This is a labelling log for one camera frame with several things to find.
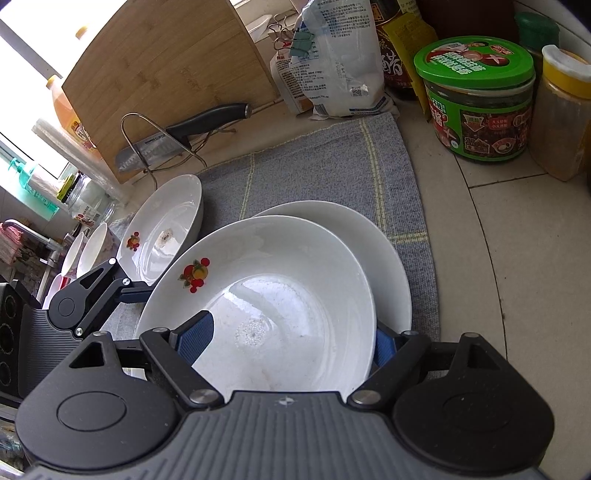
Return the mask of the plain white bowl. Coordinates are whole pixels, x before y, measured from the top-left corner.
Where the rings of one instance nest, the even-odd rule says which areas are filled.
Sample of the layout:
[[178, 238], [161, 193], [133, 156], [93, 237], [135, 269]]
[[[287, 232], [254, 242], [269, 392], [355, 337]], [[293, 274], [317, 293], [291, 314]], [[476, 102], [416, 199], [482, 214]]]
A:
[[78, 262], [76, 275], [81, 277], [109, 257], [112, 246], [108, 225], [102, 222], [88, 239]]

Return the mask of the white plate with fruit print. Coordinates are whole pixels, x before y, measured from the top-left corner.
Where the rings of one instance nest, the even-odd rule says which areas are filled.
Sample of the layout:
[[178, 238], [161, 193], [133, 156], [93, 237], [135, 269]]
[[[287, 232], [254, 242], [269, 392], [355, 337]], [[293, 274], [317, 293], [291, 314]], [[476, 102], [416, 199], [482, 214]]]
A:
[[199, 311], [213, 335], [192, 368], [222, 396], [238, 390], [338, 392], [370, 374], [377, 315], [363, 268], [334, 233], [270, 215], [226, 225], [157, 282], [138, 330], [173, 329]]

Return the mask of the white bowl pink flowers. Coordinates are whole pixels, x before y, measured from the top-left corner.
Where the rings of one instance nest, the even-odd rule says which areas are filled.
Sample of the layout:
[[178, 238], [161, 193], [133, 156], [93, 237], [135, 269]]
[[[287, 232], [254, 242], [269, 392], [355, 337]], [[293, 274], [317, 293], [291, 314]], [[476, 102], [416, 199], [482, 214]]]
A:
[[87, 242], [87, 237], [83, 231], [81, 231], [72, 242], [68, 249], [65, 258], [62, 263], [61, 275], [65, 278], [74, 280], [77, 277], [77, 267]]

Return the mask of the clear glass jar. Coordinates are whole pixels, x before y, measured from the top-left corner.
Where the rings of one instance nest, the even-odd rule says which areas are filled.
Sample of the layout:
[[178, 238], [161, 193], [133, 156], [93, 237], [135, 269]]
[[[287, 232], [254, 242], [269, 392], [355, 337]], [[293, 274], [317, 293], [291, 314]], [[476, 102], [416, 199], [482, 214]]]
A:
[[63, 185], [61, 202], [74, 220], [88, 228], [107, 222], [116, 207], [116, 201], [81, 172], [68, 177]]

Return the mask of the white plate fruit print far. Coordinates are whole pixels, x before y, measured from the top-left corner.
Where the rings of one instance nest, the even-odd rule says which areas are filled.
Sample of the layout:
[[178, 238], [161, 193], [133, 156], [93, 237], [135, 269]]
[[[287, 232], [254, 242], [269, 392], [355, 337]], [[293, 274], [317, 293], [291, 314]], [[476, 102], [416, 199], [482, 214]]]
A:
[[204, 202], [200, 179], [177, 176], [141, 205], [127, 226], [116, 259], [133, 282], [152, 286], [197, 241]]

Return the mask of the plastic wrap roll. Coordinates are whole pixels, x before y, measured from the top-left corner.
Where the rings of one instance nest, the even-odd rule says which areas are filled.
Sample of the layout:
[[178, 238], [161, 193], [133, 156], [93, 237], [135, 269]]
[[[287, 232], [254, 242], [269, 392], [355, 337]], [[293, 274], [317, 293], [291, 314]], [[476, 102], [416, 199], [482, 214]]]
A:
[[121, 185], [101, 156], [93, 156], [70, 135], [45, 120], [37, 120], [32, 126], [32, 131], [78, 170], [95, 181], [112, 198], [123, 205], [128, 203], [133, 188]]

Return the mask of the orange cooking oil bottle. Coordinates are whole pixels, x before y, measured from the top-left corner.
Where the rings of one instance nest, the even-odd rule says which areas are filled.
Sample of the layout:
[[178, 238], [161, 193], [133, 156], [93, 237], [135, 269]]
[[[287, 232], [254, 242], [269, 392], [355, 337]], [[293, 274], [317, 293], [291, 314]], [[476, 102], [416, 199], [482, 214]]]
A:
[[54, 111], [64, 131], [85, 150], [92, 154], [97, 154], [98, 150], [96, 146], [91, 141], [90, 136], [62, 89], [62, 79], [56, 74], [52, 75], [47, 80], [46, 88], [51, 92]]

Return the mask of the bamboo cutting board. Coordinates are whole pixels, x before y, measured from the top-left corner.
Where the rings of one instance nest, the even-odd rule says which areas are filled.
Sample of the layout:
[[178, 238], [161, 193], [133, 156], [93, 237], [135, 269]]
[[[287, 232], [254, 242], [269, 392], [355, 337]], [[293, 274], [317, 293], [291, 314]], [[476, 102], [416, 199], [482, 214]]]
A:
[[62, 89], [109, 169], [129, 140], [214, 106], [279, 97], [228, 1], [127, 1], [94, 37]]

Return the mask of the grey checked dish mat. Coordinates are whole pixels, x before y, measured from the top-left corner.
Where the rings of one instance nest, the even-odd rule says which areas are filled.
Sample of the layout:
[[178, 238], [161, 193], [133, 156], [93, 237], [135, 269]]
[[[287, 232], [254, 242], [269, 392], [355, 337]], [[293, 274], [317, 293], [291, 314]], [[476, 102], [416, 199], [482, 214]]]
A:
[[291, 201], [331, 201], [366, 216], [405, 267], [413, 329], [440, 339], [439, 294], [423, 202], [393, 114], [335, 122], [219, 162], [198, 176], [204, 185], [202, 235]]

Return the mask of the yellow lid spice jar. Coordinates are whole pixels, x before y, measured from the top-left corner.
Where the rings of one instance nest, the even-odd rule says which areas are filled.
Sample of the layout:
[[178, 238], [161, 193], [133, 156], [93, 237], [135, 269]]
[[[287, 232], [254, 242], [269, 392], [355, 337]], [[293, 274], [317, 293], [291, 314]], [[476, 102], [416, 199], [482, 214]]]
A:
[[590, 63], [555, 45], [542, 49], [530, 135], [534, 161], [567, 182], [590, 167]]

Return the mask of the green lid sauce jar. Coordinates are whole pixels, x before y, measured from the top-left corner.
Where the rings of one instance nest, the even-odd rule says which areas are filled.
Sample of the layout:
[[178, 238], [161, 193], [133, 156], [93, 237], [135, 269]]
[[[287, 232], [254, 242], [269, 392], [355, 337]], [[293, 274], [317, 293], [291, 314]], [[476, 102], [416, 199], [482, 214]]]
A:
[[446, 148], [483, 163], [507, 162], [526, 149], [536, 72], [525, 48], [500, 38], [460, 36], [424, 47], [414, 65]]

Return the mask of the dark soy sauce bottle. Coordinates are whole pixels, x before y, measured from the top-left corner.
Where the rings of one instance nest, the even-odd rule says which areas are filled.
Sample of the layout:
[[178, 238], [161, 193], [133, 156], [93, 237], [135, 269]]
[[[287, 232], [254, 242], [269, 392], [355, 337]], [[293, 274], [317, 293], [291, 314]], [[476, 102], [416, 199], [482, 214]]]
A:
[[415, 55], [437, 40], [422, 18], [416, 1], [370, 0], [382, 55], [387, 88], [401, 100], [427, 101]]

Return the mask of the white plastic powder bag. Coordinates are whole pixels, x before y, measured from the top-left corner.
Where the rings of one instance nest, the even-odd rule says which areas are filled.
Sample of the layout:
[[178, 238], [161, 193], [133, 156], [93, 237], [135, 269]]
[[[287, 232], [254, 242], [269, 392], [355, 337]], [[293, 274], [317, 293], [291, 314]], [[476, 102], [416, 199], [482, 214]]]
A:
[[297, 19], [290, 72], [317, 119], [396, 114], [368, 1], [310, 1]]

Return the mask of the small green lid jar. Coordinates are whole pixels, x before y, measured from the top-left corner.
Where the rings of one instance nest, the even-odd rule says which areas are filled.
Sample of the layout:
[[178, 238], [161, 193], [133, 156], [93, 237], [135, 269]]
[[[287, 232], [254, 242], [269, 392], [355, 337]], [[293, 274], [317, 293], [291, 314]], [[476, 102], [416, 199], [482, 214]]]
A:
[[543, 69], [542, 49], [546, 45], [560, 44], [559, 26], [548, 17], [531, 12], [518, 12], [515, 19], [520, 45], [532, 56], [536, 75], [540, 77]]

